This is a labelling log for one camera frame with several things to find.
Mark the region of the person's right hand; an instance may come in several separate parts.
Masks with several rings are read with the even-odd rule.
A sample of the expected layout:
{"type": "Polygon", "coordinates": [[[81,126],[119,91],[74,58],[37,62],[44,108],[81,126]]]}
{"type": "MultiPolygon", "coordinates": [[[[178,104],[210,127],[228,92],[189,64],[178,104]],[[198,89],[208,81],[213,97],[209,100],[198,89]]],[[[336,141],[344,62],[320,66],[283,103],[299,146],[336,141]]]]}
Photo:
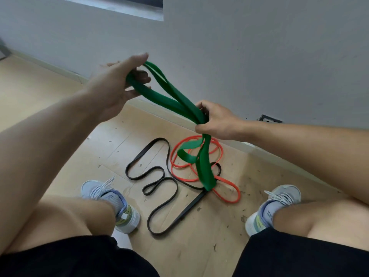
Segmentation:
{"type": "Polygon", "coordinates": [[[220,124],[217,135],[210,135],[221,140],[247,141],[250,135],[250,128],[247,122],[235,116],[231,110],[219,105],[220,124]]]}

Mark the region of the person's left hand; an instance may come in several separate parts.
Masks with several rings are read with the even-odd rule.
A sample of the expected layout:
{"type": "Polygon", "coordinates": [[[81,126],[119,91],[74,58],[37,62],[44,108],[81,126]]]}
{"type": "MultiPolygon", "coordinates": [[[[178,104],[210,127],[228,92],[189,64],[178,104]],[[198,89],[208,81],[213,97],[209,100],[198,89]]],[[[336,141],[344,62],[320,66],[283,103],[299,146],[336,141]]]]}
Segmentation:
{"type": "MultiPolygon", "coordinates": [[[[127,77],[115,74],[117,62],[100,65],[99,71],[92,75],[84,87],[88,96],[87,104],[95,112],[98,123],[114,118],[129,100],[141,96],[135,89],[130,89],[132,85],[127,82],[127,77]]],[[[151,82],[146,71],[135,69],[129,74],[142,84],[151,82]]]]}

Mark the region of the green resistance band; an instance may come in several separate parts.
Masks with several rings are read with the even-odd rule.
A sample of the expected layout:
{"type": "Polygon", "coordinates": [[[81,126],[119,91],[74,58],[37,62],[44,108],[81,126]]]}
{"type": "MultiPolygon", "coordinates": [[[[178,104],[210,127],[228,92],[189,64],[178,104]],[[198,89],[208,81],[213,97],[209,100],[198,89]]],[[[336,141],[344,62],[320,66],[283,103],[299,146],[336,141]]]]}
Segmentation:
{"type": "MultiPolygon", "coordinates": [[[[143,66],[152,74],[154,79],[170,97],[166,97],[138,82],[133,75],[133,71],[131,71],[127,75],[126,81],[139,94],[149,101],[185,117],[196,125],[205,124],[209,121],[207,116],[199,108],[169,82],[156,65],[146,61],[143,66]]],[[[198,140],[183,143],[177,151],[178,157],[184,162],[195,164],[199,181],[207,191],[212,190],[216,186],[216,179],[209,160],[210,142],[211,136],[202,134],[198,140]]]]}

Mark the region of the person's right forearm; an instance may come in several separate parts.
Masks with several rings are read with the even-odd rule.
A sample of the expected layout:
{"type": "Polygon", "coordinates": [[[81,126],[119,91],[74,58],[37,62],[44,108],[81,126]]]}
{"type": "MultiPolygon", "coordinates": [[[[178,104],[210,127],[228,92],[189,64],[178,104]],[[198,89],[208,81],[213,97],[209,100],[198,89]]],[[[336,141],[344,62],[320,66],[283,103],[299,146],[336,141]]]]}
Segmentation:
{"type": "Polygon", "coordinates": [[[245,141],[369,205],[369,130],[245,121],[245,141]]]}

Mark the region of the person's left forearm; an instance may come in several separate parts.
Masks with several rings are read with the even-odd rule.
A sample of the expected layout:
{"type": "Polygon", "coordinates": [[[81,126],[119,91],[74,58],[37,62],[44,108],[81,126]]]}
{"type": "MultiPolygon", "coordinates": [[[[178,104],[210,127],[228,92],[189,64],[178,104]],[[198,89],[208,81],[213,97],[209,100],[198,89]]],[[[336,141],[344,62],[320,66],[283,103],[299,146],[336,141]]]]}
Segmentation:
{"type": "Polygon", "coordinates": [[[93,102],[83,90],[0,132],[0,254],[97,126],[99,111],[93,102]]]}

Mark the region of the orange resistance band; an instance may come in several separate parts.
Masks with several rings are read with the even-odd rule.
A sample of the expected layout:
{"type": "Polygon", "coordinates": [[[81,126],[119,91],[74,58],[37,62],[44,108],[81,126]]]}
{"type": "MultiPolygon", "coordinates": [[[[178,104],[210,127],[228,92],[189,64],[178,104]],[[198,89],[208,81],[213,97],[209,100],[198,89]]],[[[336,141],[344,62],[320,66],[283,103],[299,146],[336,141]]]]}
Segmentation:
{"type": "Polygon", "coordinates": [[[179,177],[179,180],[186,184],[200,182],[206,191],[213,191],[223,202],[235,204],[241,199],[240,189],[233,182],[213,174],[213,167],[219,164],[223,154],[224,149],[218,139],[209,135],[192,135],[182,139],[171,149],[169,171],[189,168],[196,177],[190,179],[179,177]],[[233,200],[223,197],[216,190],[217,182],[232,187],[237,197],[233,200]]]}

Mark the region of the black resistance band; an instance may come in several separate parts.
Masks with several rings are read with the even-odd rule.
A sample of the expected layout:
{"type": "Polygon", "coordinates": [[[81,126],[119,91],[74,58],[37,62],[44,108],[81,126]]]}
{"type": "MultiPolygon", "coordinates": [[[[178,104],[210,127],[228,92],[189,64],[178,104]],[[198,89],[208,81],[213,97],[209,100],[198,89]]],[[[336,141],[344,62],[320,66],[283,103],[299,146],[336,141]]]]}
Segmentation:
{"type": "Polygon", "coordinates": [[[142,188],[142,193],[145,195],[145,196],[150,196],[152,195],[152,193],[160,186],[160,184],[162,184],[164,181],[172,181],[175,186],[176,186],[176,191],[174,192],[174,194],[165,202],[163,202],[162,204],[160,204],[158,207],[156,207],[151,213],[150,215],[148,216],[147,218],[147,222],[146,222],[146,225],[147,225],[147,228],[148,228],[148,231],[150,232],[150,234],[153,236],[153,237],[160,237],[160,236],[164,236],[164,235],[167,235],[174,227],[176,227],[178,225],[178,223],[180,223],[183,219],[185,219],[186,215],[194,208],[196,207],[196,205],[208,194],[208,191],[205,190],[205,188],[200,188],[200,187],[195,187],[195,186],[192,186],[188,183],[186,183],[185,181],[183,180],[180,180],[179,177],[177,176],[174,176],[174,174],[172,172],[170,172],[170,169],[169,169],[169,157],[170,157],[170,144],[168,142],[167,139],[165,138],[162,138],[162,137],[159,137],[159,138],[156,138],[154,140],[152,140],[150,143],[148,143],[139,153],[138,155],[127,165],[126,169],[125,169],[125,174],[126,176],[128,177],[128,179],[132,180],[132,181],[138,181],[138,180],[142,180],[144,179],[145,177],[147,177],[151,172],[154,172],[155,170],[160,170],[162,172],[162,176],[154,181],[154,182],[151,182],[149,184],[147,184],[146,186],[144,186],[142,188]],[[166,157],[166,168],[167,168],[167,171],[168,173],[170,174],[169,177],[167,177],[165,175],[165,170],[163,167],[161,166],[154,166],[154,167],[151,167],[148,169],[148,171],[144,172],[143,174],[137,176],[137,177],[131,177],[129,176],[129,170],[133,167],[134,164],[136,164],[153,146],[154,144],[156,144],[157,142],[160,142],[160,141],[164,141],[167,145],[168,145],[168,153],[167,153],[167,157],[166,157]],[[169,227],[159,233],[156,233],[154,231],[151,230],[150,228],[150,221],[152,219],[152,217],[154,216],[154,214],[156,214],[156,212],[158,212],[160,209],[162,209],[163,207],[165,207],[166,205],[168,205],[169,203],[171,203],[174,198],[176,197],[176,195],[178,194],[178,191],[179,191],[179,185],[178,183],[182,183],[184,184],[185,186],[187,187],[190,187],[194,190],[199,190],[201,191],[197,197],[192,200],[187,206],[186,208],[178,215],[178,217],[176,217],[176,219],[174,219],[174,221],[169,225],[169,227]]]}

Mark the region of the person's right grey sneaker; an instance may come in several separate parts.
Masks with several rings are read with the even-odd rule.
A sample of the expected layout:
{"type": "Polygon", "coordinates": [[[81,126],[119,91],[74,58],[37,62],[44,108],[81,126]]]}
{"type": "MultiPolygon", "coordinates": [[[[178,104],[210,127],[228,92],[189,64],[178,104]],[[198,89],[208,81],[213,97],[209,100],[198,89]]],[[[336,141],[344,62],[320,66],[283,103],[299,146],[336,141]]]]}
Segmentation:
{"type": "MultiPolygon", "coordinates": [[[[264,191],[268,195],[267,200],[277,200],[282,202],[286,207],[291,205],[299,204],[301,202],[301,192],[298,187],[294,185],[280,185],[276,187],[273,191],[264,191]]],[[[245,223],[245,230],[249,237],[260,233],[261,231],[267,229],[261,222],[258,215],[258,210],[253,213],[245,223]]]]}

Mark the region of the person's grey sneaker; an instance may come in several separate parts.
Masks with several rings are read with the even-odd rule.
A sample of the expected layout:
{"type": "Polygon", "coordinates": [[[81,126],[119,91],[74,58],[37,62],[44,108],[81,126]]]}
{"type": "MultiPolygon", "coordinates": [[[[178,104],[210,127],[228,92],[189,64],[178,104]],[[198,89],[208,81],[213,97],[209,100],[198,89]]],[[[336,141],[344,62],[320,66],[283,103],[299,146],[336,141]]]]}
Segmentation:
{"type": "MultiPolygon", "coordinates": [[[[291,205],[299,204],[301,202],[301,192],[298,187],[294,185],[280,185],[276,187],[273,191],[264,191],[268,195],[267,200],[277,200],[282,202],[286,207],[291,205]]],[[[267,229],[261,222],[258,215],[258,210],[253,213],[245,223],[245,230],[249,237],[260,233],[261,231],[267,229]]]]}
{"type": "MultiPolygon", "coordinates": [[[[81,197],[84,199],[99,200],[99,197],[102,196],[103,193],[111,189],[115,189],[113,188],[113,181],[114,177],[110,178],[105,182],[88,180],[81,186],[81,197]]],[[[130,234],[138,227],[140,219],[141,219],[140,213],[134,207],[128,204],[127,210],[122,214],[121,218],[117,220],[115,217],[116,221],[115,228],[121,233],[130,234]]]]}

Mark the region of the person's right grey sock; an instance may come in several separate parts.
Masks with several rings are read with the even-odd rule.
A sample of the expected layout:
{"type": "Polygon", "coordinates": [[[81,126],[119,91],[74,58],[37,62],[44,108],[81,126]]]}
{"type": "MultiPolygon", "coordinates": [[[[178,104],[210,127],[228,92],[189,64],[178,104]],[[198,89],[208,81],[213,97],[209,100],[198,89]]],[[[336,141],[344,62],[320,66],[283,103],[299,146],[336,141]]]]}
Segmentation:
{"type": "Polygon", "coordinates": [[[273,216],[280,209],[286,207],[282,202],[277,200],[267,200],[259,208],[258,215],[262,224],[266,228],[273,227],[273,216]]]}

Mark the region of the person's grey sock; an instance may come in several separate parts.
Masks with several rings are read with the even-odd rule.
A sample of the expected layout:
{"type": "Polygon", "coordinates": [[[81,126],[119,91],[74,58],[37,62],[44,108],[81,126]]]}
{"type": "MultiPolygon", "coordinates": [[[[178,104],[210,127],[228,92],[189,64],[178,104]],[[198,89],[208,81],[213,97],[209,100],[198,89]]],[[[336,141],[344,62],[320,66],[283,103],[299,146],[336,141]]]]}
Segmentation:
{"type": "Polygon", "coordinates": [[[119,191],[115,189],[111,189],[103,193],[103,195],[99,197],[99,200],[107,201],[113,206],[117,220],[121,218],[122,214],[127,210],[128,207],[126,199],[119,191]]]}
{"type": "Polygon", "coordinates": [[[273,227],[273,216],[280,209],[286,207],[282,202],[277,200],[267,200],[259,208],[258,215],[262,224],[266,228],[273,227]]]}

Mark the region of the person's left grey sock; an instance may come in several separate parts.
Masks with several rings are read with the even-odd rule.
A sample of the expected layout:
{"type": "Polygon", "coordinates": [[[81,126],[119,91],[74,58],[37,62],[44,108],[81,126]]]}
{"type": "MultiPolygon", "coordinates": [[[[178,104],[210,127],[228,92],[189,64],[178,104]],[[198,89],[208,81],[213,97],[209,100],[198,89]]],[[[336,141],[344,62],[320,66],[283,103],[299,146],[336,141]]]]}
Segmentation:
{"type": "Polygon", "coordinates": [[[103,195],[99,197],[99,200],[107,201],[113,206],[117,220],[121,218],[122,214],[127,210],[128,207],[126,199],[119,191],[115,189],[111,189],[103,193],[103,195]]]}

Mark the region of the person's left grey sneaker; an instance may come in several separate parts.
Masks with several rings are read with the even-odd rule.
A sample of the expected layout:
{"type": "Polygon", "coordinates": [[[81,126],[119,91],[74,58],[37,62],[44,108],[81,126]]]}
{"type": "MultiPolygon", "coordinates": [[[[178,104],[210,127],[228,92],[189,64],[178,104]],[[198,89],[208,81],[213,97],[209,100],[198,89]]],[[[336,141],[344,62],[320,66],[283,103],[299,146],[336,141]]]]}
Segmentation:
{"type": "MultiPolygon", "coordinates": [[[[114,177],[110,178],[105,182],[88,180],[81,186],[81,197],[84,199],[99,200],[99,197],[102,196],[103,193],[111,189],[115,189],[113,188],[113,181],[114,177]]],[[[117,220],[115,217],[116,221],[115,228],[121,233],[130,234],[138,227],[140,219],[141,219],[140,213],[134,207],[128,204],[127,210],[122,214],[121,218],[117,220]]]]}

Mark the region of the person's left leg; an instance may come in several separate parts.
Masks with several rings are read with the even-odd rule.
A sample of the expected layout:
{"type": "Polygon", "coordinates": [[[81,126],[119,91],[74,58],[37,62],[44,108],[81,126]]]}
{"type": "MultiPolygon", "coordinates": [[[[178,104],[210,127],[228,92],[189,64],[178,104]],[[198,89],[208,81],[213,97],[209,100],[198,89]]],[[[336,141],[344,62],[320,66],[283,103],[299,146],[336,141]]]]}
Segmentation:
{"type": "Polygon", "coordinates": [[[71,237],[111,236],[115,223],[114,206],[106,200],[46,195],[29,218],[1,241],[0,255],[71,237]]]}

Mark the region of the person's leg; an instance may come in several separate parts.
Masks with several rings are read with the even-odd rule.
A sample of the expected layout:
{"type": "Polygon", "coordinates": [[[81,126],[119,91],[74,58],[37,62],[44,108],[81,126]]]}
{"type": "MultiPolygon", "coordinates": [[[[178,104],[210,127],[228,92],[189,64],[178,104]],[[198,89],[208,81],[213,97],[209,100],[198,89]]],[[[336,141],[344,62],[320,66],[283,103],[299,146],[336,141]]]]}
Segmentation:
{"type": "Polygon", "coordinates": [[[46,195],[29,218],[1,241],[0,255],[71,237],[111,236],[115,223],[114,206],[106,200],[46,195]]]}
{"type": "Polygon", "coordinates": [[[276,230],[369,251],[369,206],[355,199],[291,205],[273,216],[276,230]]]}

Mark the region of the person's right leg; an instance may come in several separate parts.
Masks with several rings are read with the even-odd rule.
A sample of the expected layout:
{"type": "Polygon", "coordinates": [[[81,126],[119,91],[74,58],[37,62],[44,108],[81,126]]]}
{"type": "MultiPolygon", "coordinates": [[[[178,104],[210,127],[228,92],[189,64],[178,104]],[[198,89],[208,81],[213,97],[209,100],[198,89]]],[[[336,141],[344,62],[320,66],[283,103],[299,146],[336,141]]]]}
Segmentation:
{"type": "Polygon", "coordinates": [[[273,216],[276,230],[369,251],[369,206],[355,199],[291,205],[273,216]]]}

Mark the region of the black shorts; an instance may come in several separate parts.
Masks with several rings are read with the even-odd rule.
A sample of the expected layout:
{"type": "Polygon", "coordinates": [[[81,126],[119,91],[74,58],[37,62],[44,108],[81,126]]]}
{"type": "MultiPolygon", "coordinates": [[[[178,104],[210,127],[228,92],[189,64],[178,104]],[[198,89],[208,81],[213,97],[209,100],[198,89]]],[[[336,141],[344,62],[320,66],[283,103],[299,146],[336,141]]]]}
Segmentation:
{"type": "MultiPolygon", "coordinates": [[[[160,277],[110,236],[78,236],[0,257],[0,277],[160,277]]],[[[245,246],[232,277],[369,277],[369,251],[267,228],[245,246]]]]}

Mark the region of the wall power outlet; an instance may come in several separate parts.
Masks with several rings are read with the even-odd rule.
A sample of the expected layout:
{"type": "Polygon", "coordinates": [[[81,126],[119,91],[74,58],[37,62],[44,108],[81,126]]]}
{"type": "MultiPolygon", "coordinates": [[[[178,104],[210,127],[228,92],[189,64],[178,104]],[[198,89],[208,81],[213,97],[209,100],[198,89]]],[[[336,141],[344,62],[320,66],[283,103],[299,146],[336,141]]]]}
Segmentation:
{"type": "Polygon", "coordinates": [[[266,122],[266,123],[273,123],[273,124],[279,124],[279,123],[283,123],[283,121],[273,118],[271,116],[262,114],[259,118],[258,121],[262,121],[262,122],[266,122]]]}

